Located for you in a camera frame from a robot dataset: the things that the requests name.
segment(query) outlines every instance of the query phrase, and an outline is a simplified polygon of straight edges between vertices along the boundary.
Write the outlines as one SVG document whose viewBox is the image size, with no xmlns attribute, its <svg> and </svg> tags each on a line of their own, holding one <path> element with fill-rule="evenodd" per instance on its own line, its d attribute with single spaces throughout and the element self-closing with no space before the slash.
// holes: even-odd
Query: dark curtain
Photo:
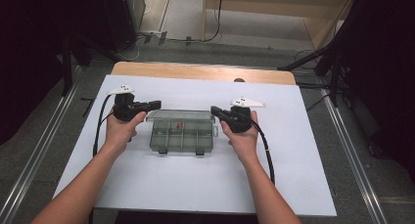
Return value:
<svg viewBox="0 0 415 224">
<path fill-rule="evenodd" d="M 63 75 L 62 31 L 47 0 L 0 0 L 0 145 L 12 138 Z"/>
<path fill-rule="evenodd" d="M 407 168 L 415 182 L 414 2 L 356 0 L 363 7 L 340 51 L 346 83 L 380 126 L 370 140 Z"/>
</svg>

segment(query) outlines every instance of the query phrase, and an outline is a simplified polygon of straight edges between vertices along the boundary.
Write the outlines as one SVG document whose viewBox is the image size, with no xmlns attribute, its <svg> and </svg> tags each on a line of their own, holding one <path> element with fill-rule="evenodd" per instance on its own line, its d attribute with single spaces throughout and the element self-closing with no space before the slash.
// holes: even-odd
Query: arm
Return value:
<svg viewBox="0 0 415 224">
<path fill-rule="evenodd" d="M 130 137 L 136 135 L 135 126 L 145 116 L 140 112 L 130 122 L 121 122 L 110 115 L 101 150 L 32 223 L 85 223 L 115 160 L 125 151 Z"/>
<path fill-rule="evenodd" d="M 252 111 L 251 117 L 257 122 L 255 111 Z M 258 222 L 261 224 L 300 223 L 259 163 L 256 154 L 258 135 L 256 129 L 251 127 L 247 132 L 235 134 L 225 121 L 221 121 L 220 124 L 223 133 L 230 140 L 229 144 L 246 170 Z"/>
</svg>

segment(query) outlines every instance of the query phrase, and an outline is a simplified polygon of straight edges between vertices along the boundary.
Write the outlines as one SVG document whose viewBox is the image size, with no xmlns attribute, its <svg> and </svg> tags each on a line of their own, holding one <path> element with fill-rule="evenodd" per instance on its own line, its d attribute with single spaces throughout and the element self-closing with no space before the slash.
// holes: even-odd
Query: clear plastic container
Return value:
<svg viewBox="0 0 415 224">
<path fill-rule="evenodd" d="M 157 110 L 147 121 L 153 122 L 150 148 L 154 152 L 203 156 L 213 149 L 214 116 L 209 111 Z"/>
</svg>

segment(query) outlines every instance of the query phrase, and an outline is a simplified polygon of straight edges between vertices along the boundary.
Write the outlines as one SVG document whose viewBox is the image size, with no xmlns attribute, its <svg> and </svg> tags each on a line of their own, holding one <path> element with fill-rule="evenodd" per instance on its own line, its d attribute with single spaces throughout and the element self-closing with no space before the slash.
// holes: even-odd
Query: black controller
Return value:
<svg viewBox="0 0 415 224">
<path fill-rule="evenodd" d="M 130 121 L 139 112 L 150 112 L 160 108 L 161 101 L 134 102 L 134 95 L 131 93 L 115 95 L 115 105 L 113 106 L 114 116 L 122 121 Z"/>
<path fill-rule="evenodd" d="M 231 111 L 227 111 L 211 106 L 210 113 L 218 117 L 219 120 L 224 120 L 234 133 L 243 133 L 253 126 L 250 108 L 234 106 Z"/>
</svg>

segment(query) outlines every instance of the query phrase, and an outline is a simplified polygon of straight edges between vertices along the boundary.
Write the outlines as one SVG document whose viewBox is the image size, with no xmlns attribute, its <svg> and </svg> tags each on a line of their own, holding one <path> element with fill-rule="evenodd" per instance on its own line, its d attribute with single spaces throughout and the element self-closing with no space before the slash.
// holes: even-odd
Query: white paper sheet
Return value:
<svg viewBox="0 0 415 224">
<path fill-rule="evenodd" d="M 334 216 L 336 210 L 298 86 L 210 80 L 108 75 L 69 159 L 57 195 L 92 157 L 99 111 L 109 90 L 128 84 L 135 101 L 161 100 L 167 110 L 229 110 L 242 96 L 265 103 L 253 109 L 269 144 L 276 187 L 297 215 Z M 114 97 L 107 103 L 109 112 Z M 255 213 L 242 164 L 220 130 L 211 154 L 152 152 L 152 122 L 137 127 L 138 135 L 115 165 L 96 207 L 140 210 Z M 105 136 L 101 128 L 100 145 Z M 257 153 L 268 173 L 260 137 Z"/>
</svg>

